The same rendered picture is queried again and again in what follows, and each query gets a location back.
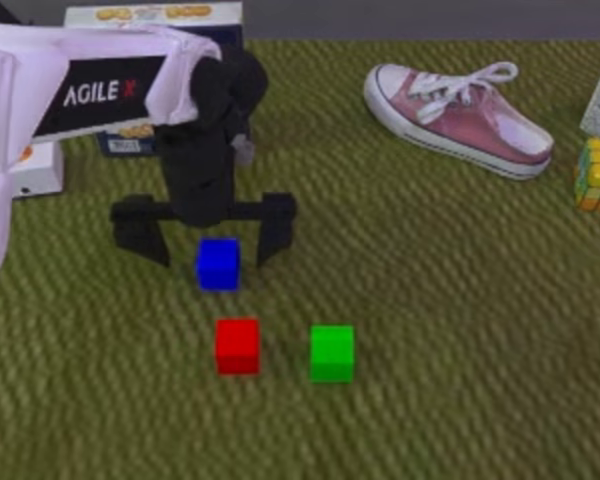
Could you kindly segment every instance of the yellow and green cube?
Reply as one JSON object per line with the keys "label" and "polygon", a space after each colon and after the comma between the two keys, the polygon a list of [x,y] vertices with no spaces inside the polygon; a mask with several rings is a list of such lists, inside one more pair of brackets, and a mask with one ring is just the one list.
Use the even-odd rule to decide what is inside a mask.
{"label": "yellow and green cube", "polygon": [[600,212],[600,138],[590,138],[580,154],[574,193],[578,208]]}

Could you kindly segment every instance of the shoe sole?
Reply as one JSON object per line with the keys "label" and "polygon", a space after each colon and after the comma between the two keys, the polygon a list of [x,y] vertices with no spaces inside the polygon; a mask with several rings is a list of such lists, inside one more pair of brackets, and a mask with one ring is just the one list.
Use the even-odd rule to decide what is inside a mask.
{"label": "shoe sole", "polygon": [[382,65],[374,67],[367,75],[364,84],[364,99],[371,113],[398,137],[429,150],[465,160],[513,180],[530,180],[542,173],[551,163],[551,157],[542,163],[533,165],[510,162],[416,125],[398,112],[380,90],[378,72],[381,67]]}

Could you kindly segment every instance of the sneaker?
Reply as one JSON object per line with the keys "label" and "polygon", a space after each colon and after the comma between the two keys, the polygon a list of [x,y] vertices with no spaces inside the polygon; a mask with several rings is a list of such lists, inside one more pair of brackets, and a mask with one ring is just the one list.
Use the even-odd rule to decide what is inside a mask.
{"label": "sneaker", "polygon": [[378,65],[367,76],[364,98],[377,119],[400,138],[526,180],[549,165],[554,141],[492,85],[517,74],[518,67],[509,62],[467,76]]}

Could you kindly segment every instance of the white shoelace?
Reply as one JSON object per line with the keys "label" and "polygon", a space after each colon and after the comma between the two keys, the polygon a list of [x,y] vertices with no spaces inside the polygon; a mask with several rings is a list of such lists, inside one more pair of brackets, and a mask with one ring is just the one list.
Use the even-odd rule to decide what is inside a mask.
{"label": "white shoelace", "polygon": [[492,83],[509,82],[517,75],[518,67],[511,62],[494,63],[466,76],[420,72],[411,84],[408,96],[429,102],[418,111],[418,120],[426,125],[439,118],[451,103],[460,101],[463,105],[471,105],[472,86],[491,90]]}

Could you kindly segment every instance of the agile x logo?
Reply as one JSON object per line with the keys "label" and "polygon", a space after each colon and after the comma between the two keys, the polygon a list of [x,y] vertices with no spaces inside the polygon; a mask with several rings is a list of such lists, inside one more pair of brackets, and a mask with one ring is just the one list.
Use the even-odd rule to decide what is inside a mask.
{"label": "agile x logo", "polygon": [[136,94],[137,83],[137,80],[130,79],[82,83],[77,86],[70,85],[62,106],[65,108],[76,107],[94,103],[115,102],[120,98],[133,98]]}

